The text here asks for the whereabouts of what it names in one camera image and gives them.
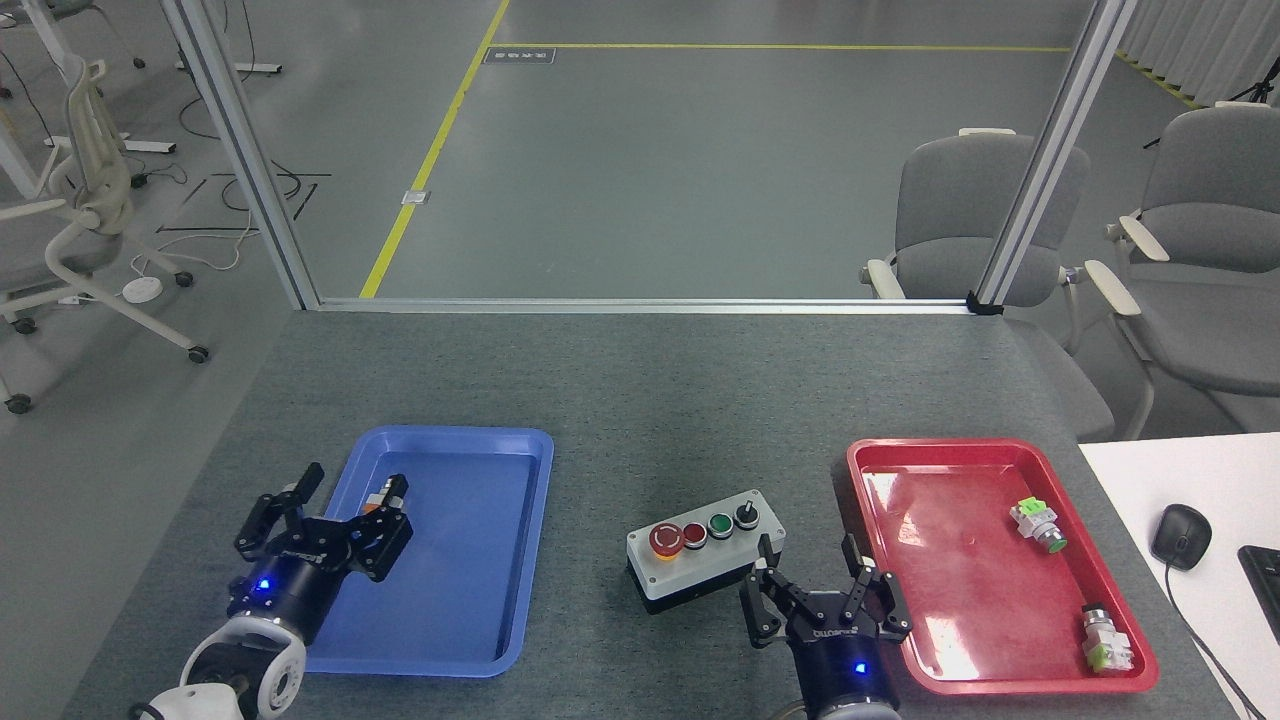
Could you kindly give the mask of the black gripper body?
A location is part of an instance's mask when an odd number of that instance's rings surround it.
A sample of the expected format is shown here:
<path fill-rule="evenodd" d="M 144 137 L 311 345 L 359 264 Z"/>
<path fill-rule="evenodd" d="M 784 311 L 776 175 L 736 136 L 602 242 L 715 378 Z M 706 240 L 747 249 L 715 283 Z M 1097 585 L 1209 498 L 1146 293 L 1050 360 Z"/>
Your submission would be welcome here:
<path fill-rule="evenodd" d="M 809 717 L 897 717 L 900 700 L 874 623 L 792 618 L 786 642 Z"/>
<path fill-rule="evenodd" d="M 311 646 L 346 577 L 293 555 L 266 556 L 229 584 L 227 615 L 276 621 Z"/>

